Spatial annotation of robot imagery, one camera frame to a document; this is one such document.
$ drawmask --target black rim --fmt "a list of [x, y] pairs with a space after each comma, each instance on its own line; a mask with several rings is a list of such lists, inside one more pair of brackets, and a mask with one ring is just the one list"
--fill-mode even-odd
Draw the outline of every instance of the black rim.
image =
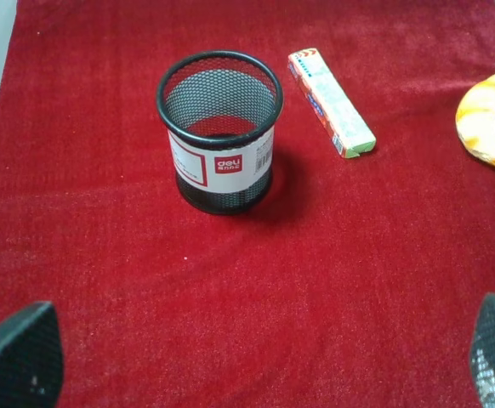
[[[184, 66], [192, 64], [193, 62], [199, 60], [206, 60], [210, 58], [233, 58], [248, 62], [249, 64], [254, 65], [261, 71], [263, 71], [274, 83], [274, 86], [276, 87], [276, 106], [274, 108], [274, 111], [271, 115], [269, 115], [269, 117], [263, 122], [262, 125], [258, 126], [252, 132], [235, 136], [214, 137], [211, 139], [207, 139], [202, 136], [196, 136], [195, 134], [186, 132], [170, 120], [170, 115], [164, 100], [164, 87], [168, 83], [168, 80], [176, 71], [180, 70]], [[166, 126], [189, 145], [208, 150], [232, 149], [248, 145], [259, 136], [261, 136], [263, 133], [265, 133], [267, 130], [269, 130], [272, 126], [274, 126], [277, 118], [282, 113], [282, 107], [282, 86], [280, 85], [276, 74], [267, 65], [265, 65], [258, 59], [247, 54], [238, 53], [237, 51], [207, 51], [205, 53], [195, 54], [181, 60], [167, 71], [167, 73], [164, 75], [161, 82], [159, 83], [159, 87], [156, 92], [156, 108]]]

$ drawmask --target cardboard box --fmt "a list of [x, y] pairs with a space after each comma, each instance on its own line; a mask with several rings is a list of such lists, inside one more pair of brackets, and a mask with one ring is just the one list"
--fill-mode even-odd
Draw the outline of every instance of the cardboard box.
[[376, 138], [351, 104], [321, 54], [307, 48], [288, 57], [289, 70], [331, 136], [339, 154], [349, 159], [370, 151]]

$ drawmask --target red logo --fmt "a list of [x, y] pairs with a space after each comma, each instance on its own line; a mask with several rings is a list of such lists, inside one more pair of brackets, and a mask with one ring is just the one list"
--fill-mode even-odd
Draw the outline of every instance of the red logo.
[[215, 172], [217, 174], [238, 173], [242, 171], [242, 155], [215, 157]]

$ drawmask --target red cloth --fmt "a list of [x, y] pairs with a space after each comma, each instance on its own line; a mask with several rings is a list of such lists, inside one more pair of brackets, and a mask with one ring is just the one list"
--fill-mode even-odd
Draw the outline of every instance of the red cloth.
[[[374, 131], [337, 155], [287, 71], [317, 47]], [[275, 183], [238, 217], [183, 201], [156, 86], [237, 49], [279, 76]], [[57, 307], [60, 407], [479, 403], [495, 169], [455, 131], [495, 72], [471, 0], [21, 1], [0, 90], [0, 320]]]

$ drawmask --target white label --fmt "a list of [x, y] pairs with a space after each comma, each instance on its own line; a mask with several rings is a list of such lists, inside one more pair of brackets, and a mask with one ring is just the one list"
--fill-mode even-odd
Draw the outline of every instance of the white label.
[[274, 127], [238, 149], [204, 150], [189, 146], [168, 130], [174, 165], [180, 177], [199, 190], [236, 193], [261, 178], [272, 162]]

